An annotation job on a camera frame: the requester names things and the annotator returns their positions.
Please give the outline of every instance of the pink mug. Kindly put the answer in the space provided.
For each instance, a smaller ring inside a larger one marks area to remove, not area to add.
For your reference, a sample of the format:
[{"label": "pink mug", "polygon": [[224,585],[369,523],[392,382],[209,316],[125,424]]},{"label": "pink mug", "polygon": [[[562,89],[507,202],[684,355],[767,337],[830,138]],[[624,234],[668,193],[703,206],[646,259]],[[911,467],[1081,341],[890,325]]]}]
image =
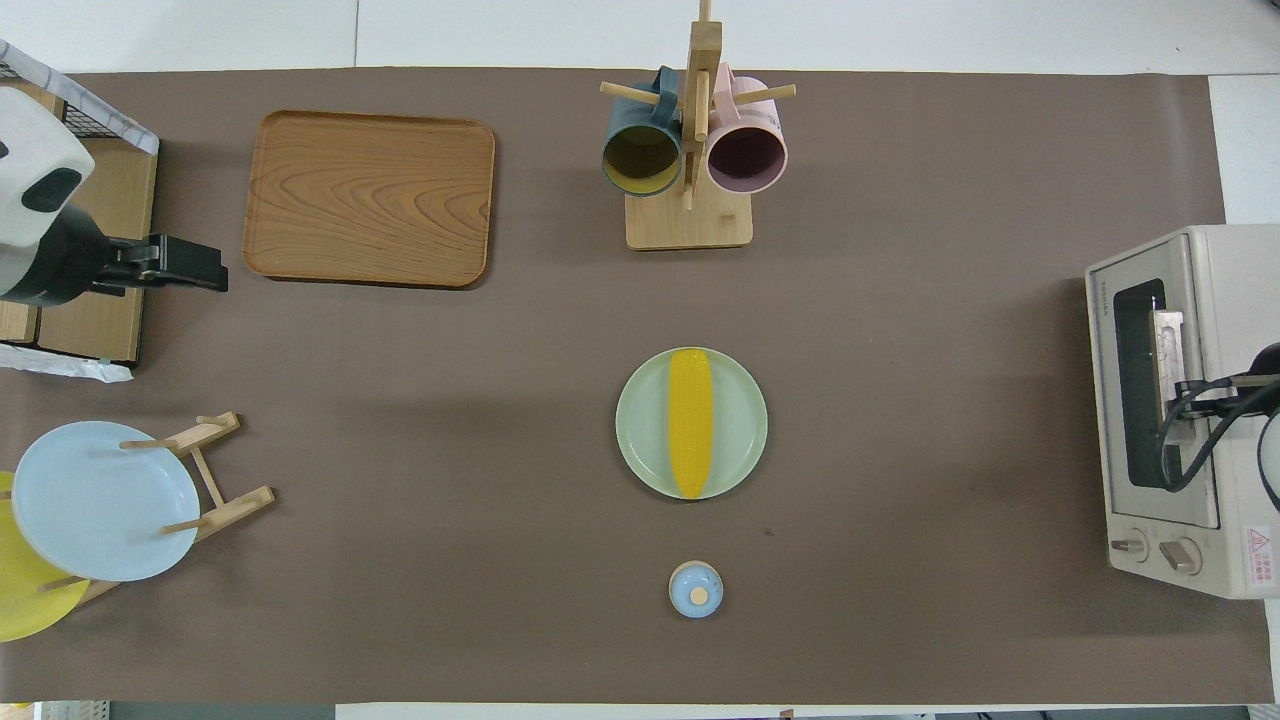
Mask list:
[{"label": "pink mug", "polygon": [[707,172],[728,192],[760,192],[787,169],[777,102],[733,104],[735,95],[765,87],[755,78],[733,77],[728,63],[721,63],[716,73],[716,109],[707,120]]}]

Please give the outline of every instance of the warning triangle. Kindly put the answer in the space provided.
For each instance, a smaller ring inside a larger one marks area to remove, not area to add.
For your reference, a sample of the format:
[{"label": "warning triangle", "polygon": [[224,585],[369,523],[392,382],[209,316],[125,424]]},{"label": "warning triangle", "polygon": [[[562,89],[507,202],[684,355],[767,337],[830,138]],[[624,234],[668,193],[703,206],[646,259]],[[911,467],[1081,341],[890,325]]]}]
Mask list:
[{"label": "warning triangle", "polygon": [[1267,536],[1265,536],[1265,534],[1262,534],[1262,533],[1260,533],[1257,530],[1251,529],[1249,530],[1249,555],[1257,553],[1258,548],[1262,547],[1262,546],[1265,546],[1265,544],[1267,544],[1268,542],[1271,542],[1271,538],[1268,538]]}]

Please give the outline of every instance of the small blue round object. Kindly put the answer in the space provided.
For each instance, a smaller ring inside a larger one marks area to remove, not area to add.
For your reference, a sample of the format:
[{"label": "small blue round object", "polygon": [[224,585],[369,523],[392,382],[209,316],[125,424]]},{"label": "small blue round object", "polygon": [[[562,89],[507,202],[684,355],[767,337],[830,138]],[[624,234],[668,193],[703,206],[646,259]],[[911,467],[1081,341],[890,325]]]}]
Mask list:
[{"label": "small blue round object", "polygon": [[667,585],[671,605],[685,618],[707,618],[724,600],[719,573],[701,560],[690,560],[676,568]]}]

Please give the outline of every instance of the white toaster oven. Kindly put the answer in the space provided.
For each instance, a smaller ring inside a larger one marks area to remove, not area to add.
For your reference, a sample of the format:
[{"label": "white toaster oven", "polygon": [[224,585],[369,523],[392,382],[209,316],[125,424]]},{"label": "white toaster oven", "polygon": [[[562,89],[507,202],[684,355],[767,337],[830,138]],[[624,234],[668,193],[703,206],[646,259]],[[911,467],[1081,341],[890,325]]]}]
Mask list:
[{"label": "white toaster oven", "polygon": [[1280,225],[1183,228],[1085,288],[1111,565],[1280,597]]}]

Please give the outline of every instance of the corn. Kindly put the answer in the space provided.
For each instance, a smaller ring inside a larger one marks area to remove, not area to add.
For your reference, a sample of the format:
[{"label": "corn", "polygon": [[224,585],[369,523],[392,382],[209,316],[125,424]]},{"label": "corn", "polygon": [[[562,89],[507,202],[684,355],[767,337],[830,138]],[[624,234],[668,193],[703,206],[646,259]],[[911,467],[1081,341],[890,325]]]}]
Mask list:
[{"label": "corn", "polygon": [[712,469],[712,365],[701,350],[671,356],[667,396],[667,447],[676,487],[698,500]]}]

